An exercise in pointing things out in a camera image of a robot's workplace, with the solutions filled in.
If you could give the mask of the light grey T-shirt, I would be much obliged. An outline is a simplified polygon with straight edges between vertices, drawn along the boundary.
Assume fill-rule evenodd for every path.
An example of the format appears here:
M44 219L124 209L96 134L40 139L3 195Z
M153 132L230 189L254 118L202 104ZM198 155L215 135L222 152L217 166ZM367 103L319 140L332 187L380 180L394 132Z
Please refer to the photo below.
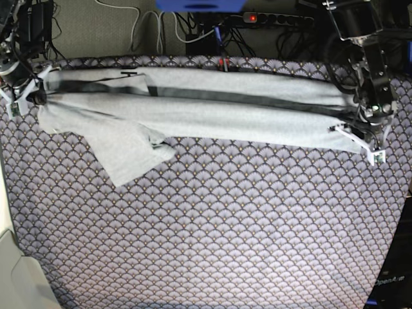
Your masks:
M201 69L54 71L38 110L48 134L83 136L120 187L172 159L174 136L241 140L359 153L330 127L350 96L326 82Z

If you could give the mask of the black power adapter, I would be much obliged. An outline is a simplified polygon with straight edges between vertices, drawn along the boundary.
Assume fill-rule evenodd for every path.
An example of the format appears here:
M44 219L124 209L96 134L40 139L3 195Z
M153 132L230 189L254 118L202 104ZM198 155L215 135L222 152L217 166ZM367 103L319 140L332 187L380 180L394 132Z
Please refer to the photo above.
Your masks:
M36 1L21 14L20 48L23 53L43 53L52 39L54 1Z

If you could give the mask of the red black table clamp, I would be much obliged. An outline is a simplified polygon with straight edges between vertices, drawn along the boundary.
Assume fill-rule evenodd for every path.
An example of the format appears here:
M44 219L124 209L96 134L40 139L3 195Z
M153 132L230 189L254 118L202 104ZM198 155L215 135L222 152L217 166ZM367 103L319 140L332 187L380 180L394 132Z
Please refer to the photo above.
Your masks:
M218 68L220 71L229 72L230 71L230 60L227 57L221 57L219 59Z

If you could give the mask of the blue box overhead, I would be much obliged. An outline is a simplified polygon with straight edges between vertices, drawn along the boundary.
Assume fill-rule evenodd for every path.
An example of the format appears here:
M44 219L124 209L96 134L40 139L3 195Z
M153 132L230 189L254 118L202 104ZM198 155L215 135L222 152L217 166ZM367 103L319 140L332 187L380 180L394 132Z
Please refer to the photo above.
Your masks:
M240 12L245 0L157 0L165 12Z

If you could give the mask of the beige plastic bin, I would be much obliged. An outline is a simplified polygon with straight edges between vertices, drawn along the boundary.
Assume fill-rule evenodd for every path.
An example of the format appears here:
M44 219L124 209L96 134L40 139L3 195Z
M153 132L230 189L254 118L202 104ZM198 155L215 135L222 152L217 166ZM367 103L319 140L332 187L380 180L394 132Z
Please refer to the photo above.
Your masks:
M18 248L14 234L1 234L1 308L60 308L39 262Z

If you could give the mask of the patterned fan-print tablecloth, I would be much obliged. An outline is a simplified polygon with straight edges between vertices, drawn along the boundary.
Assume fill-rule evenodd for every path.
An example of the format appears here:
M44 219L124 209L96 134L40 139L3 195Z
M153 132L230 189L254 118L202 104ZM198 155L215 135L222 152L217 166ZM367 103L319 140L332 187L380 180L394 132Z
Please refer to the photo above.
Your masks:
M17 243L63 308L408 308L411 78L387 162L170 138L177 155L115 187L80 136L1 112Z

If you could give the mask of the black power strip red switch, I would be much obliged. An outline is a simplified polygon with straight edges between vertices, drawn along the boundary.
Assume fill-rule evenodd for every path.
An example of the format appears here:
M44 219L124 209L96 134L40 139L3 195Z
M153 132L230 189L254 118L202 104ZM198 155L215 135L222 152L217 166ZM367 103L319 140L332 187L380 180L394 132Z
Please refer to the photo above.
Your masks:
M295 28L312 28L315 25L315 20L313 17L306 17L302 15L245 12L243 13L242 18L245 24L266 27L288 26Z

